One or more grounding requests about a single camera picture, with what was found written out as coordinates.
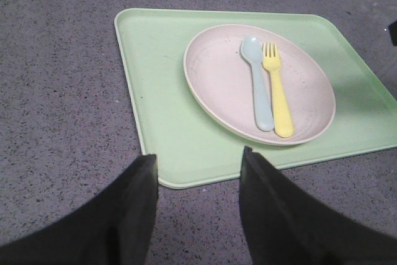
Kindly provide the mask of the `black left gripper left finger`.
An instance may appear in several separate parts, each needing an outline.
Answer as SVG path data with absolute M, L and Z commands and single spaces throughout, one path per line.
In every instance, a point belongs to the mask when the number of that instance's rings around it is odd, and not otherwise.
M 158 203 L 156 155 L 61 220 L 1 247 L 1 264 L 144 264 Z

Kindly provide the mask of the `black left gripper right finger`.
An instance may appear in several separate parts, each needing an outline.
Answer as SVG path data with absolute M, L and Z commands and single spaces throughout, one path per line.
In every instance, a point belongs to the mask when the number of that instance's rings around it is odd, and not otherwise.
M 239 212 L 254 264 L 396 264 L 396 239 L 324 205 L 250 147 Z

